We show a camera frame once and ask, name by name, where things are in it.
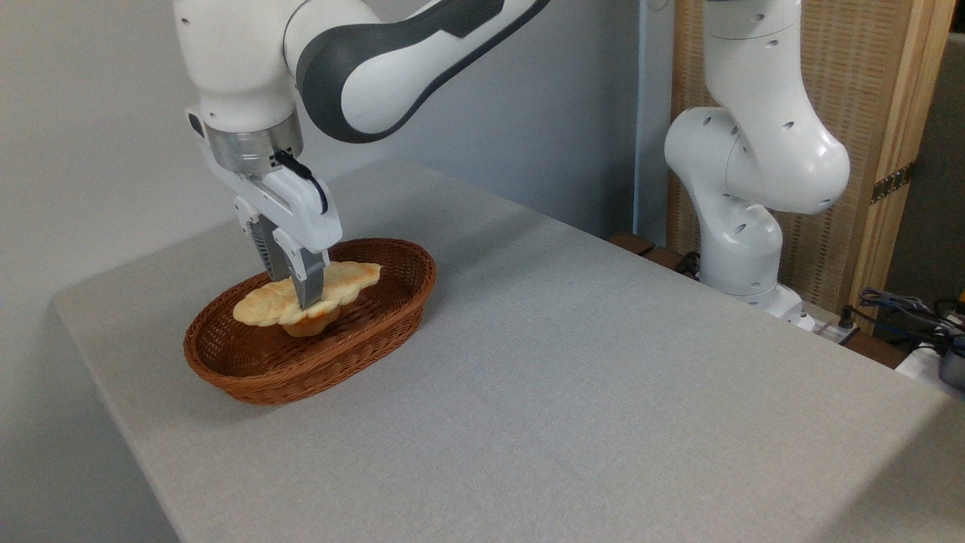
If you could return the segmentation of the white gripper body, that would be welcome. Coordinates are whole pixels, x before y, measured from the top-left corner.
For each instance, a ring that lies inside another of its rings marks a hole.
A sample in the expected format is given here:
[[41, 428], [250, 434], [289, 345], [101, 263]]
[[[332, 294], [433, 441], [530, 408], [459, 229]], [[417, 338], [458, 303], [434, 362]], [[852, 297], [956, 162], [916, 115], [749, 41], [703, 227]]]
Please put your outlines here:
[[316, 186], [289, 168], [280, 167], [263, 176], [244, 176], [217, 164], [211, 151], [206, 151], [204, 157], [215, 176], [237, 193], [235, 213], [244, 231], [261, 214], [310, 252], [328, 250], [341, 240], [340, 216], [331, 190], [323, 182], [318, 185], [327, 206], [323, 206]]

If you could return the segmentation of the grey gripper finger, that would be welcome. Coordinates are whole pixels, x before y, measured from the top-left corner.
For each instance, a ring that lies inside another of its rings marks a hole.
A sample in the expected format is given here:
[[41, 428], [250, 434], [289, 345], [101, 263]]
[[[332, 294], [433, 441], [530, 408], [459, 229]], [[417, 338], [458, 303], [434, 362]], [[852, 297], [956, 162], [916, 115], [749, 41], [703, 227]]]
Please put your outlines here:
[[254, 241], [256, 250], [263, 267], [268, 272], [272, 281], [283, 281], [292, 275], [289, 262], [287, 262], [285, 251], [274, 238], [274, 232], [278, 228], [265, 214], [256, 210], [251, 204], [237, 196], [234, 199], [234, 208], [237, 210], [237, 218], [245, 233]]
[[274, 230], [273, 238], [286, 260], [299, 305], [302, 310], [308, 310], [323, 298], [324, 269], [329, 265], [328, 250], [311, 252], [280, 228]]

